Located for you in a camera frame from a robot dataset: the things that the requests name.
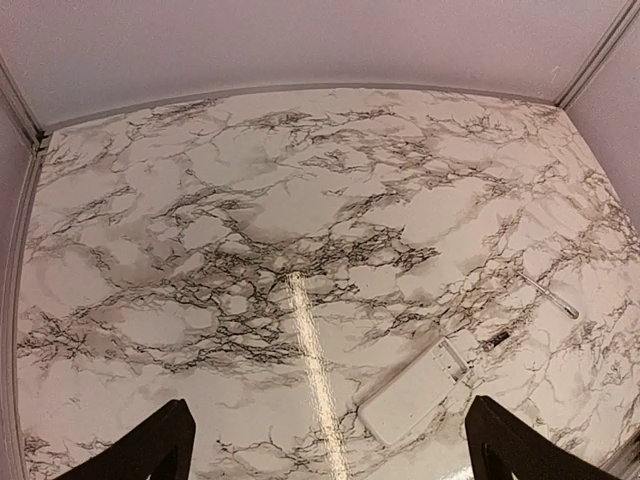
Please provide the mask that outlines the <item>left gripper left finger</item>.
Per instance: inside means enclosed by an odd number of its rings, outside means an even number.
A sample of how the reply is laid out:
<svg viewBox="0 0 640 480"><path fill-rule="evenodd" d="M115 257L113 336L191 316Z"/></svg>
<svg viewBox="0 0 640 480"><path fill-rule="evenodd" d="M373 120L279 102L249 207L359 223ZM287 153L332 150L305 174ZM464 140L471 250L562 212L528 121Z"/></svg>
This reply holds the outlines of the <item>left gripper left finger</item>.
<svg viewBox="0 0 640 480"><path fill-rule="evenodd" d="M189 478L195 420L183 399L165 403L109 448L61 480Z"/></svg>

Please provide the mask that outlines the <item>white remote control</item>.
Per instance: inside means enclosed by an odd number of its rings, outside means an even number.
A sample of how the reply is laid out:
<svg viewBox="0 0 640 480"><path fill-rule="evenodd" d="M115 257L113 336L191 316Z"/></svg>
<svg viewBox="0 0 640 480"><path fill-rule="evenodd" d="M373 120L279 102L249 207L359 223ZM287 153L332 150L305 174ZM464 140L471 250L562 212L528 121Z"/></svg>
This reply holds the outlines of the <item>white remote control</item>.
<svg viewBox="0 0 640 480"><path fill-rule="evenodd" d="M393 447L449 400L469 390L480 343L468 328L431 333L412 341L357 407L366 432Z"/></svg>

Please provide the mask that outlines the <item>black AAA battery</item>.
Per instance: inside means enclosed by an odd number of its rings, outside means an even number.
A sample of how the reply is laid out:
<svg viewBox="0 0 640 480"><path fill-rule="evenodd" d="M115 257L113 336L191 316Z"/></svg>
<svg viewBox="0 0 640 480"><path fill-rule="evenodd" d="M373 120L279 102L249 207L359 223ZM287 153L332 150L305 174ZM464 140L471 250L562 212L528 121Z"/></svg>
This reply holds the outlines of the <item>black AAA battery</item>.
<svg viewBox="0 0 640 480"><path fill-rule="evenodd" d="M510 332L508 330L500 331L500 332L496 333L495 335L493 335L491 338L489 338L484 343L483 348L484 348L485 351L491 351L492 349L494 349L498 345L500 345L502 342L507 340L509 337L510 337Z"/></svg>

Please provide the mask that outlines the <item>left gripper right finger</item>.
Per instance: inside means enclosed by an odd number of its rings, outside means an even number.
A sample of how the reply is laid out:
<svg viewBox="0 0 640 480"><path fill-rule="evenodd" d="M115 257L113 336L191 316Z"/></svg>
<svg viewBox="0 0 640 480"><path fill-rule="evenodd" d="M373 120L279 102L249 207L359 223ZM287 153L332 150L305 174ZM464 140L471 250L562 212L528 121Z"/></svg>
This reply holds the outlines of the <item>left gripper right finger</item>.
<svg viewBox="0 0 640 480"><path fill-rule="evenodd" d="M476 479L605 480L613 476L557 447L488 396L477 396L465 417Z"/></svg>

